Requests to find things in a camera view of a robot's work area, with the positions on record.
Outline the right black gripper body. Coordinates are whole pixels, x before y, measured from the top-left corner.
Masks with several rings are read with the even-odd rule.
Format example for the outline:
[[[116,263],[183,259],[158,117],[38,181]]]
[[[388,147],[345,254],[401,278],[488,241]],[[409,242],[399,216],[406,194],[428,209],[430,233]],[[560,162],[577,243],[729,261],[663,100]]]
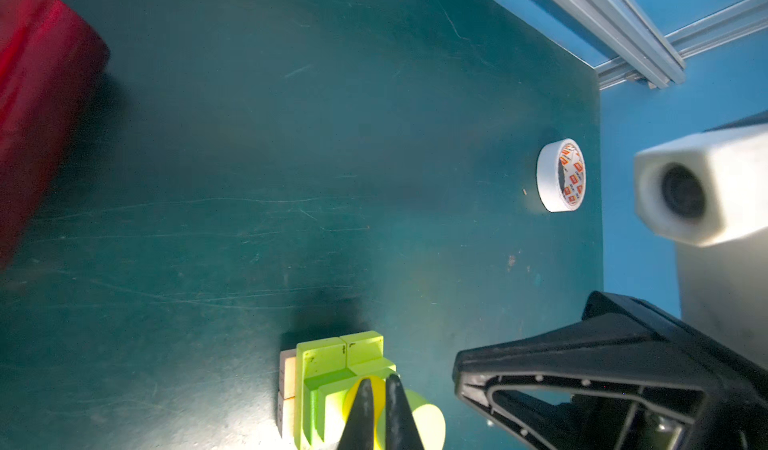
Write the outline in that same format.
[[[764,449],[741,373],[648,329],[562,329],[497,350],[497,422],[534,449]]]

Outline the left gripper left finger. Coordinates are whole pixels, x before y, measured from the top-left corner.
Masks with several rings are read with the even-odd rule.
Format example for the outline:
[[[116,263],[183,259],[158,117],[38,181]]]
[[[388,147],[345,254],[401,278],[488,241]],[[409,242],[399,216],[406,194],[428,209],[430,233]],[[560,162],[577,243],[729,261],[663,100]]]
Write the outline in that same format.
[[[338,450],[372,450],[374,448],[375,402],[371,381],[363,379],[348,414]]]

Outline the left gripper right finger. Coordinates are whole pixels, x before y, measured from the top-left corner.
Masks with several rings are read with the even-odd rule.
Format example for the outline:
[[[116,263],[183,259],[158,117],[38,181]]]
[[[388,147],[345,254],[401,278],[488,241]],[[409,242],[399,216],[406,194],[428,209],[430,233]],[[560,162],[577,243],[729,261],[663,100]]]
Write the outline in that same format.
[[[385,384],[386,450],[423,450],[424,445],[413,418],[405,388],[397,374],[391,374]]]

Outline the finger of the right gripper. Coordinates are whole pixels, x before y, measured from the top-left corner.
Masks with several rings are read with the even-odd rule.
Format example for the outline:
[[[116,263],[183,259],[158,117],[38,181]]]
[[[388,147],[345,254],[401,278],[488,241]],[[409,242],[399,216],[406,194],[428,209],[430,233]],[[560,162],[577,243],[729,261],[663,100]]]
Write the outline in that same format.
[[[639,318],[590,297],[582,321],[464,350],[456,396],[530,449],[704,449],[716,442],[713,375]]]

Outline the green cylinder block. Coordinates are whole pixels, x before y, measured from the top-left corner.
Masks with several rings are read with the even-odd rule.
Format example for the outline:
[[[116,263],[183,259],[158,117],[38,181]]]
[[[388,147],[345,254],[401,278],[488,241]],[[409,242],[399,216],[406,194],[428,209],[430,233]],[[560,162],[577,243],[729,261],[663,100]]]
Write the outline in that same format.
[[[442,411],[415,391],[407,389],[405,393],[424,449],[443,450],[446,420]]]

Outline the yellow cylinder block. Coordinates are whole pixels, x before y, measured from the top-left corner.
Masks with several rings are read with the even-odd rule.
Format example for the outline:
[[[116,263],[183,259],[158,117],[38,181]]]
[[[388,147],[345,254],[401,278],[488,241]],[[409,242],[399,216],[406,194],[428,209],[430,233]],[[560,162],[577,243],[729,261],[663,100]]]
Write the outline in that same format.
[[[361,379],[349,391],[345,405],[345,424],[337,448],[383,449],[385,380],[377,376]]]

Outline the small green cube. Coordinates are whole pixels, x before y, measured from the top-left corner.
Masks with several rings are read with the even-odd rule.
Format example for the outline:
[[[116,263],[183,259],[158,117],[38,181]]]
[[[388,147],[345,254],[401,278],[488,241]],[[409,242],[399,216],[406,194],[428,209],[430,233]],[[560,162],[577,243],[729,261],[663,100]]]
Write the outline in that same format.
[[[344,428],[344,401],[359,377],[349,369],[303,381],[302,430],[310,448],[336,443]]]

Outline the natural wood block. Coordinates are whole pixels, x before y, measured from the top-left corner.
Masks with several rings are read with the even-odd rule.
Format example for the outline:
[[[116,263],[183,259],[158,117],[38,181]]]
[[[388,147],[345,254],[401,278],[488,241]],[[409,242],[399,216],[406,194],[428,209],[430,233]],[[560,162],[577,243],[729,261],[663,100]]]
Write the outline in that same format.
[[[294,444],[295,398],[284,397],[282,393],[277,398],[277,428],[283,441]]]
[[[296,349],[280,352],[279,394],[282,400],[292,399],[296,393]]]

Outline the long green block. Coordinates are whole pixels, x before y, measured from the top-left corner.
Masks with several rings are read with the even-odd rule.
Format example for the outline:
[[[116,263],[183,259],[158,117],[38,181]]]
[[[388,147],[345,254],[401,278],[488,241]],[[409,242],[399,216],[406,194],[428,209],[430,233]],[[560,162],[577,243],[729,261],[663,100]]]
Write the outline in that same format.
[[[396,372],[396,365],[384,356],[384,337],[366,331],[340,337],[346,347],[346,367],[355,375],[386,378]]]
[[[299,343],[296,347],[294,442],[297,449],[308,449],[304,435],[303,404],[306,400],[304,381],[346,367],[346,344],[339,337]]]

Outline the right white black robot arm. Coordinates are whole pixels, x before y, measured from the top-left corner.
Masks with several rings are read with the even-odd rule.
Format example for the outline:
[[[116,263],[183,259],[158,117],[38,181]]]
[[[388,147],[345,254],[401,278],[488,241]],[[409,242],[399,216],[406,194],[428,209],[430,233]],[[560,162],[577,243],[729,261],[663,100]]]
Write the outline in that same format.
[[[532,449],[767,445],[767,116],[646,149],[635,209],[681,314],[592,293],[579,323],[456,356],[457,397]]]

